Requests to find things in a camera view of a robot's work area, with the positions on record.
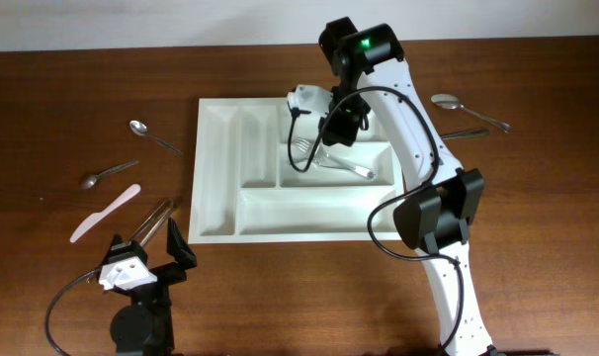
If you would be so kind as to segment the dark-handled metal fork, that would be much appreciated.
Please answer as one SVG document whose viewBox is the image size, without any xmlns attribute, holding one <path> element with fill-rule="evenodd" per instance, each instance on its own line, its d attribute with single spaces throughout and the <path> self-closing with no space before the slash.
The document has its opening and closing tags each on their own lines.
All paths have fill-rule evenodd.
<svg viewBox="0 0 599 356">
<path fill-rule="evenodd" d="M 305 154 L 305 157 L 300 160 L 300 162 L 308 161 L 310 158 L 310 153 L 314 146 L 314 142 L 305 138 L 297 138 L 294 140 L 293 145 L 302 153 Z M 328 165 L 340 165 L 347 168 L 357 168 L 357 167 L 365 167 L 354 163 L 352 161 L 341 158 L 335 154 L 328 153 L 323 145 L 319 143 L 317 145 L 317 150 L 315 155 L 313 156 L 312 161 L 316 159 L 319 163 L 328 164 Z"/>
</svg>

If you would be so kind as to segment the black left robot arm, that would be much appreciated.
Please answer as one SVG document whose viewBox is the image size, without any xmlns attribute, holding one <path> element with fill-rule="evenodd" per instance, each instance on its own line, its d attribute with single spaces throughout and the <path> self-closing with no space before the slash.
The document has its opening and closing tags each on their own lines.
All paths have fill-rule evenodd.
<svg viewBox="0 0 599 356">
<path fill-rule="evenodd" d="M 113 317 L 110 334 L 118 355 L 170 355 L 175 350 L 169 288 L 187 280 L 188 265 L 174 261 L 152 269 L 136 241 L 115 235 L 100 265 L 106 292 L 130 299 Z"/>
</svg>

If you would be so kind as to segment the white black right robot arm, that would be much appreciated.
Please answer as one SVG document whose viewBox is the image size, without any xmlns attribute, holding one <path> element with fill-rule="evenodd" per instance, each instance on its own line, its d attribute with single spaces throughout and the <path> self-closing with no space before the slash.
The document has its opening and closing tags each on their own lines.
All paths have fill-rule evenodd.
<svg viewBox="0 0 599 356">
<path fill-rule="evenodd" d="M 401 240 L 423 264 L 446 355 L 491 355 L 469 264 L 483 192 L 435 131 L 386 24 L 328 23 L 338 78 L 286 98 L 198 104 L 192 243 Z"/>
</svg>

